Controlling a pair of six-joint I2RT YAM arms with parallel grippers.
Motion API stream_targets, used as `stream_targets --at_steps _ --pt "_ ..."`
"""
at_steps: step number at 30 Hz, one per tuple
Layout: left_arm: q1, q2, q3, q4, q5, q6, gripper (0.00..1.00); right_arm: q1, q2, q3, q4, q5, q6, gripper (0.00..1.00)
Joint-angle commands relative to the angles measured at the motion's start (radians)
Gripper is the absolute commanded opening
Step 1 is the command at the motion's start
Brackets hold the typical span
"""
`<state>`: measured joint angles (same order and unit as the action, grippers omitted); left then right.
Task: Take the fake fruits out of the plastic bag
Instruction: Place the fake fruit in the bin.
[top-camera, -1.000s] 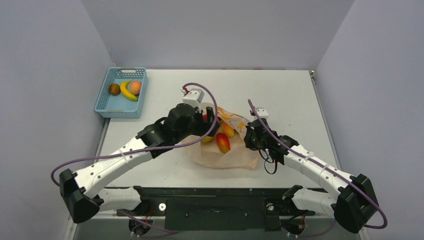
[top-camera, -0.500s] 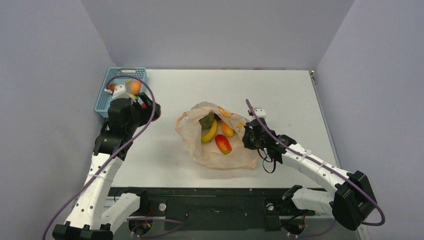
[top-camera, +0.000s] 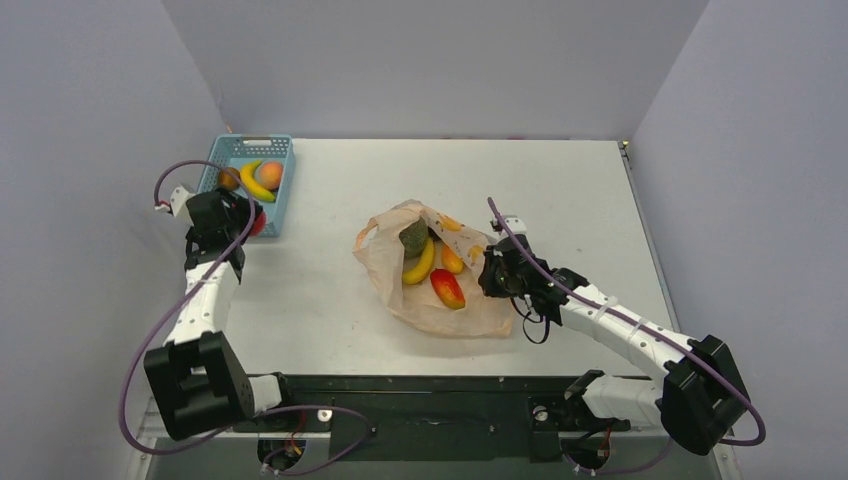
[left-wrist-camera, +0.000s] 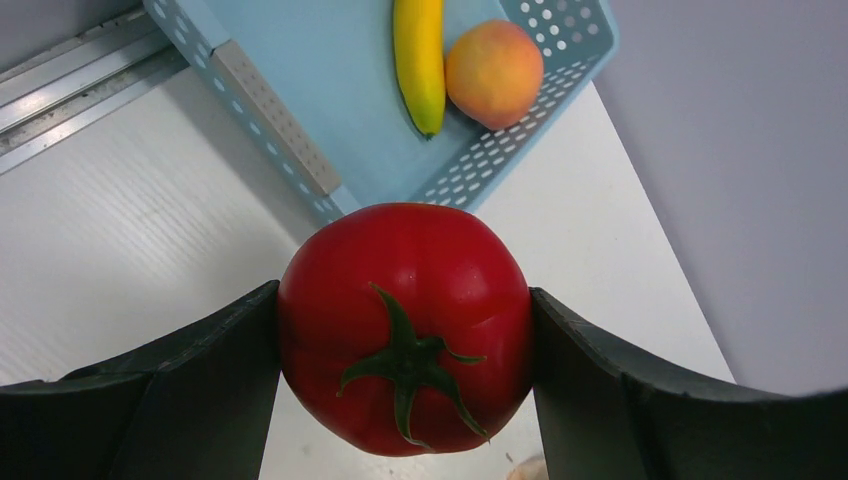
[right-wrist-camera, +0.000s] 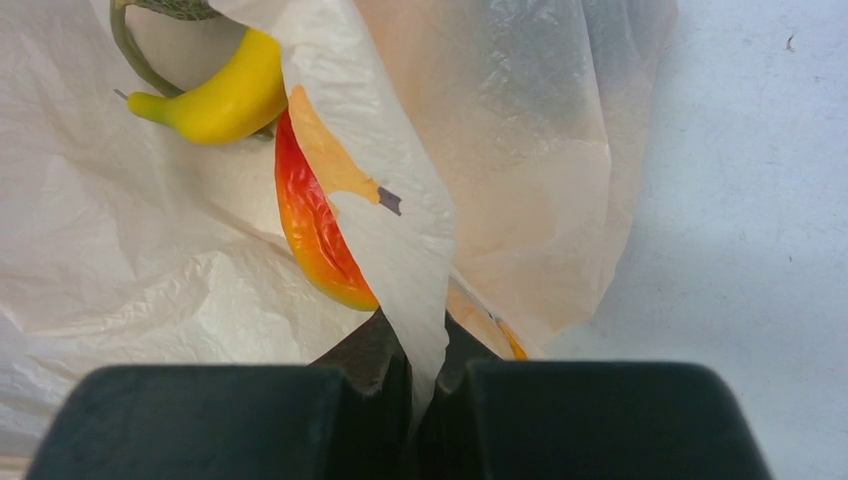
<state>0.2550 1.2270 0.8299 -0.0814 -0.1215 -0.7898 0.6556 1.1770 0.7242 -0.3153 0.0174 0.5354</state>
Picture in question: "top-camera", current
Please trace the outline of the red yellow mango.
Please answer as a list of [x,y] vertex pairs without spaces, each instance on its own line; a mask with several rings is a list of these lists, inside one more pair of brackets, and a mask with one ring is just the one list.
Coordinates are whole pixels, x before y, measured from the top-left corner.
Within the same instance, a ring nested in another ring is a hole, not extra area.
[[455,274],[439,268],[430,273],[429,279],[433,291],[447,308],[460,310],[465,307],[465,296]]

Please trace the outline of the translucent orange plastic bag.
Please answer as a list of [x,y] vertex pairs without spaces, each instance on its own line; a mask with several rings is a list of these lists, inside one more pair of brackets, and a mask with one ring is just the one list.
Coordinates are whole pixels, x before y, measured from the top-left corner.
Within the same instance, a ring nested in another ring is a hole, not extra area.
[[[418,258],[405,259],[399,233],[423,217],[435,242],[433,268],[441,268],[442,244],[450,246],[464,262],[456,279],[464,293],[463,309],[447,308],[437,297],[429,275],[419,284],[405,285],[402,274]],[[455,338],[494,337],[510,334],[513,313],[505,299],[487,297],[478,285],[484,250],[495,240],[417,200],[407,200],[369,220],[359,232],[353,254],[365,268],[384,306],[398,320],[429,334]]]

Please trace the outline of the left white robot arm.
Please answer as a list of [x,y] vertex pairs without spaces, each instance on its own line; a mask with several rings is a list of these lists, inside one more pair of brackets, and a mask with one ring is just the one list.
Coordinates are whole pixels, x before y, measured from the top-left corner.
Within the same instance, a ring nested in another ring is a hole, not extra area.
[[167,434],[174,440],[256,416],[272,429],[291,427],[298,402],[275,374],[249,375],[224,329],[245,266],[243,245],[263,228],[262,207],[225,188],[174,189],[165,208],[186,221],[186,301],[162,346],[143,368]]

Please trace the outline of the red tomato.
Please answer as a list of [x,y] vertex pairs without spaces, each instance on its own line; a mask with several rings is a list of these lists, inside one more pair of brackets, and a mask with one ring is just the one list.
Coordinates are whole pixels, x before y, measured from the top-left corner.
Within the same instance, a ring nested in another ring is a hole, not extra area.
[[252,224],[251,230],[249,231],[249,236],[255,237],[255,236],[260,235],[263,232],[263,230],[266,226],[266,223],[267,223],[267,215],[266,215],[265,212],[262,212],[261,214],[259,214],[255,218],[255,220]]

